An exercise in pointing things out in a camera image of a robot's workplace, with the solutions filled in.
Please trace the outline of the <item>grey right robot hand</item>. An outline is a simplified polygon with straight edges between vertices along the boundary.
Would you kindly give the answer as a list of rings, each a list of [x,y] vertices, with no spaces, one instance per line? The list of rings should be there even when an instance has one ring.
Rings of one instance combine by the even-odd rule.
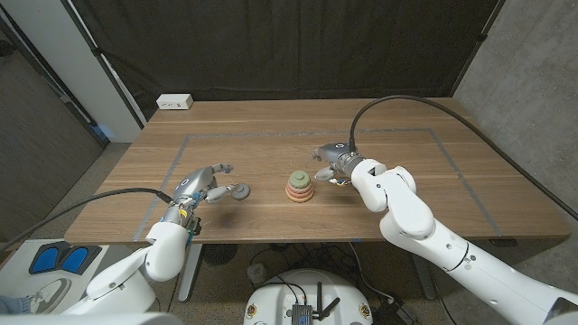
[[[325,144],[312,152],[312,157],[329,165],[315,174],[317,181],[329,181],[336,177],[349,178],[355,167],[364,160],[350,148],[349,143]]]

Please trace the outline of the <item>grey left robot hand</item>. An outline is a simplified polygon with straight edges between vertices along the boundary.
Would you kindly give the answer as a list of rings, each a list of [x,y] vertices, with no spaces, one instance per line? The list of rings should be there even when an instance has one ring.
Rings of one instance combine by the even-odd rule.
[[[231,164],[217,163],[199,168],[186,176],[175,188],[172,202],[160,222],[171,222],[185,227],[202,201],[209,204],[216,203],[237,190],[239,184],[218,186],[215,178],[216,173],[230,173],[233,169]]]

